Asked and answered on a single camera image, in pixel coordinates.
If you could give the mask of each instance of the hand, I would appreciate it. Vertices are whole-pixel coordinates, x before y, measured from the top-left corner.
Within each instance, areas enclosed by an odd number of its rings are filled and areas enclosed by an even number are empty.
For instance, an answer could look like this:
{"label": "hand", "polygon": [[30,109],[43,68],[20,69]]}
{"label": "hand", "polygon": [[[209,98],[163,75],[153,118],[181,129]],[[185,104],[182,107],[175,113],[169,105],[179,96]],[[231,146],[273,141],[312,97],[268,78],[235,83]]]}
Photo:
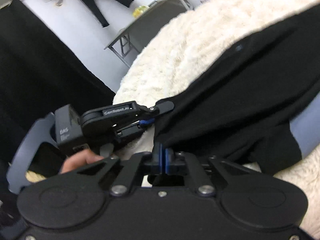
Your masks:
{"label": "hand", "polygon": [[76,168],[82,167],[87,164],[95,163],[102,159],[102,156],[96,155],[93,151],[86,149],[67,158],[63,163],[60,173],[69,172]]}

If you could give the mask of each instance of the table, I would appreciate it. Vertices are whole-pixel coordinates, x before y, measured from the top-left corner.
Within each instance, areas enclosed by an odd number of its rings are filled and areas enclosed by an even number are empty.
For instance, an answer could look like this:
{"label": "table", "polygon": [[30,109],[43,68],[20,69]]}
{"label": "table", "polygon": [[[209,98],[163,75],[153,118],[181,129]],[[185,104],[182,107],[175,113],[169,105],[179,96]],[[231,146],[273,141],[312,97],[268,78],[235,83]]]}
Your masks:
{"label": "table", "polygon": [[[188,0],[155,0],[144,13],[122,29],[104,49],[110,49],[130,68],[125,56],[131,50],[134,49],[140,53],[164,25],[180,13],[190,9],[192,6]],[[113,48],[118,41],[120,42],[121,54]]]}

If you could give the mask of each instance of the black curtain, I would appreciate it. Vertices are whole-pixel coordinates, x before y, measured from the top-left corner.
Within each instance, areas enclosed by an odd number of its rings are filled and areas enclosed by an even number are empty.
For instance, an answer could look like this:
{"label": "black curtain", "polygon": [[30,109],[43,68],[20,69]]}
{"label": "black curtain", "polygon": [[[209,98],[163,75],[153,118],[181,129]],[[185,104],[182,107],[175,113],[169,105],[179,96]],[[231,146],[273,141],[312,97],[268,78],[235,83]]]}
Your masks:
{"label": "black curtain", "polygon": [[38,118],[72,104],[111,105],[114,92],[21,1],[0,10],[0,158],[10,162]]}

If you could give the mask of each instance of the fluffy rug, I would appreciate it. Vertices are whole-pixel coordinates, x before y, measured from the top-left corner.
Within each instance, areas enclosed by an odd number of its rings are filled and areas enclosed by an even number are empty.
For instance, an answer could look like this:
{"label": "fluffy rug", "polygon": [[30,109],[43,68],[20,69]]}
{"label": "fluffy rug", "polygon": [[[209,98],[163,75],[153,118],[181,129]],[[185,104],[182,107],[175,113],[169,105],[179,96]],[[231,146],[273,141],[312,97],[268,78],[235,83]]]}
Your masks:
{"label": "fluffy rug", "polygon": [[[137,57],[114,98],[114,104],[135,100],[151,107],[174,96],[203,73],[235,41],[320,0],[210,0],[195,11],[179,15],[164,26]],[[154,130],[121,152],[127,159],[153,147]],[[320,238],[320,147],[305,160],[276,174],[304,190],[308,212],[301,227]]]}

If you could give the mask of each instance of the blue fabric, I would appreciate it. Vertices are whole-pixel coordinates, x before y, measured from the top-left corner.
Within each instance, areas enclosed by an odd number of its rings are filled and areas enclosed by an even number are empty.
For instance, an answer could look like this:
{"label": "blue fabric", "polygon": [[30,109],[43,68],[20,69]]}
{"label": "blue fabric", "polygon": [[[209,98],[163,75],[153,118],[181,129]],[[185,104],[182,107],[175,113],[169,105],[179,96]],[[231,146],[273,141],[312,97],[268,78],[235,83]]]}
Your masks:
{"label": "blue fabric", "polygon": [[139,124],[140,125],[148,125],[148,124],[152,124],[155,122],[155,119],[154,118],[151,118],[149,120],[140,120],[139,121]]}
{"label": "blue fabric", "polygon": [[290,131],[299,144],[302,158],[320,144],[320,93],[290,121]]}

